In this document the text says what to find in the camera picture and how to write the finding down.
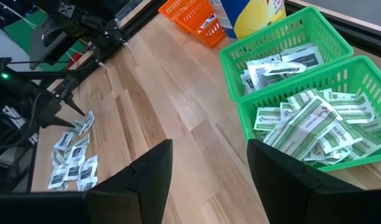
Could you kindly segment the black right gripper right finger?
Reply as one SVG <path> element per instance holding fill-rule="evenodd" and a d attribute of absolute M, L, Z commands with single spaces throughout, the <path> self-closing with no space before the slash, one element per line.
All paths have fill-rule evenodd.
<path fill-rule="evenodd" d="M 344 212 L 325 200 L 362 190 L 256 139 L 248 140 L 247 160 L 270 224 L 339 224 Z"/>

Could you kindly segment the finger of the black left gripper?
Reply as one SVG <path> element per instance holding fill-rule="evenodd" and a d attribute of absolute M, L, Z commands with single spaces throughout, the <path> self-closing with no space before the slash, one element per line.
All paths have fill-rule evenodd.
<path fill-rule="evenodd" d="M 64 98 L 64 102 L 66 105 L 74 109 L 76 112 L 78 112 L 80 115 L 85 116 L 84 112 L 77 106 L 77 104 L 73 101 L 73 95 L 69 95 Z"/>
<path fill-rule="evenodd" d="M 56 116 L 43 116 L 42 117 L 42 127 L 47 128 L 49 126 L 63 126 L 63 127 L 68 127 L 68 128 L 74 128 L 75 126 L 68 122 L 65 121 L 64 119 L 61 119 Z"/>

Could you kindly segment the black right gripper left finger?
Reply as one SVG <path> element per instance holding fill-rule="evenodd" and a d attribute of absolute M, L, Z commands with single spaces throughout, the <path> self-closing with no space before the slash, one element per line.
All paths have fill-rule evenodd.
<path fill-rule="evenodd" d="M 163 140 L 86 194 L 89 224 L 162 224 L 172 179 L 173 141 Z"/>

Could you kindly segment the green plastic mesh basket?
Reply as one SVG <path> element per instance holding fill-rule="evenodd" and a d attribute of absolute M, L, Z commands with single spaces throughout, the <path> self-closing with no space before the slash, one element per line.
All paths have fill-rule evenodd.
<path fill-rule="evenodd" d="M 246 62 L 280 53 L 284 49 L 312 43 L 318 47 L 324 68 L 352 56 L 354 49 L 313 6 L 253 33 L 222 49 L 219 58 L 232 101 L 244 97 L 241 72 Z"/>
<path fill-rule="evenodd" d="M 378 117 L 381 118 L 381 70 L 366 56 L 356 56 L 303 77 L 279 83 L 260 90 L 255 96 L 247 96 L 238 105 L 239 118 L 245 140 L 259 139 L 253 130 L 259 107 L 278 106 L 289 96 L 309 88 L 331 88 L 343 93 L 364 93 Z"/>

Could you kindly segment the orange plastic mesh basket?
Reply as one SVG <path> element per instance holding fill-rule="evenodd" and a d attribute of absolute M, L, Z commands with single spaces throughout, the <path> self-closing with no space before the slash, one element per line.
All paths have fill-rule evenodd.
<path fill-rule="evenodd" d="M 170 21 L 174 22 L 195 0 L 167 0 L 158 12 Z"/>
<path fill-rule="evenodd" d="M 175 21 L 205 46 L 213 48 L 226 36 L 218 18 L 215 16 L 215 20 L 202 32 L 197 31 L 212 14 L 213 8 L 208 0 L 195 0 Z"/>

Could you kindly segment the white disinfecting wipes canister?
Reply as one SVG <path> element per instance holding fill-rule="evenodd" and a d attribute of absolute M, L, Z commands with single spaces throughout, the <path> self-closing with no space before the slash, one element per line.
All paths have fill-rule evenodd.
<path fill-rule="evenodd" d="M 241 40 L 284 19 L 285 0 L 208 0 L 226 36 Z"/>

